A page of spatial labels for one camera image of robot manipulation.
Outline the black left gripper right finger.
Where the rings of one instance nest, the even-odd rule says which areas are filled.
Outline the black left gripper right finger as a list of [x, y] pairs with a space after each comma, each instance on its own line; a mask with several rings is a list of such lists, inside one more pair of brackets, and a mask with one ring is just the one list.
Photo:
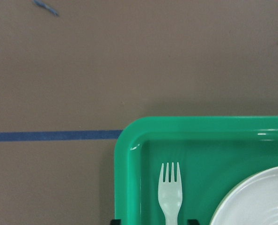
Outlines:
[[187, 225], [199, 225], [199, 221], [197, 219], [188, 219]]

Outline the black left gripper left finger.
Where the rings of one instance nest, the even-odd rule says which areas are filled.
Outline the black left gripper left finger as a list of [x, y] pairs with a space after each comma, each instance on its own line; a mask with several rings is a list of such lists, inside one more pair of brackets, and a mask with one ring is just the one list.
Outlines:
[[122, 224], [122, 220], [121, 219], [112, 219], [110, 221], [110, 225], [121, 225]]

